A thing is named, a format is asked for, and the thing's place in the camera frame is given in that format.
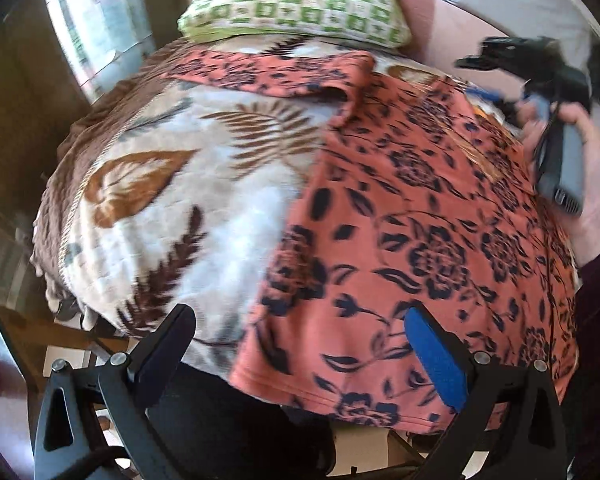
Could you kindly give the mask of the person's right hand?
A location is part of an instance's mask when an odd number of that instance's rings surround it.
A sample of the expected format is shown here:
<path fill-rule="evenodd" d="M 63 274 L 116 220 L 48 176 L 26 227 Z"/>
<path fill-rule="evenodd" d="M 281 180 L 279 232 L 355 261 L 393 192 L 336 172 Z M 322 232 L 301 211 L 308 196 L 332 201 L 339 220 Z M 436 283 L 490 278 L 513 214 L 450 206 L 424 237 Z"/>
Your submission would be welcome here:
<path fill-rule="evenodd" d="M 584 203 L 579 217 L 555 210 L 554 216 L 567 234 L 574 262 L 582 269 L 600 255 L 600 130 L 578 103 L 559 107 L 558 116 L 575 125 L 583 142 Z"/>

